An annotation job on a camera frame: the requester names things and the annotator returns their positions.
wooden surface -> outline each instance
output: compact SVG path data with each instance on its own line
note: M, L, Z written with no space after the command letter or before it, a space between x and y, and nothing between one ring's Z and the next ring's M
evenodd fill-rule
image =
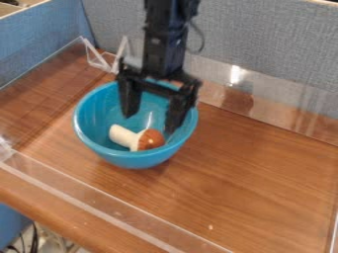
M16 148L235 252L325 252L335 215L337 147L200 104L196 131L175 157L151 170L119 169L72 131L79 97L114 78L92 74L81 59L24 92L21 81L7 103L0 94L0 129ZM48 99L39 102L32 94ZM51 98L59 103L48 106ZM92 252L162 252L1 170L0 182L0 201Z

blue bowl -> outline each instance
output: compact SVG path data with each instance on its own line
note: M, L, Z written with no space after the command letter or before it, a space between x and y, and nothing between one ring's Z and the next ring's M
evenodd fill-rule
M166 82L156 83L176 89ZM176 153L195 130L198 112L195 108L188 111L182 127L171 136L166 136L164 146L147 151L131 152L110 140L111 126L118 124L132 132L139 132L146 128L155 128L164 132L170 101L144 92L139 113L126 119L120 110L116 84L116 82L108 83L84 96L73 113L73 129L81 142L110 163L122 168L146 169L168 160Z

gray cubicle wall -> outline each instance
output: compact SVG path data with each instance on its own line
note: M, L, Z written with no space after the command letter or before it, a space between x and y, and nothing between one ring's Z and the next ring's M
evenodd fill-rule
M99 46L143 36L143 0L83 0ZM305 0L202 0L202 56L338 91L338 5ZM198 37L190 33L190 44Z

mushroom cap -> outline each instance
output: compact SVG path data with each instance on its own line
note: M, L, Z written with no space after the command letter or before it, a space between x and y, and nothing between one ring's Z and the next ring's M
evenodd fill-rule
M138 150L148 150L158 148L166 144L163 134L156 129L147 129L139 139Z

toy mushroom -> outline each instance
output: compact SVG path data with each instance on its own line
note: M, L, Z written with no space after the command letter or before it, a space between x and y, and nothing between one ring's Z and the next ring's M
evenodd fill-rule
M164 136L156 129L144 129L134 133L119 125L110 128L110 139L131 151L143 151L166 144Z

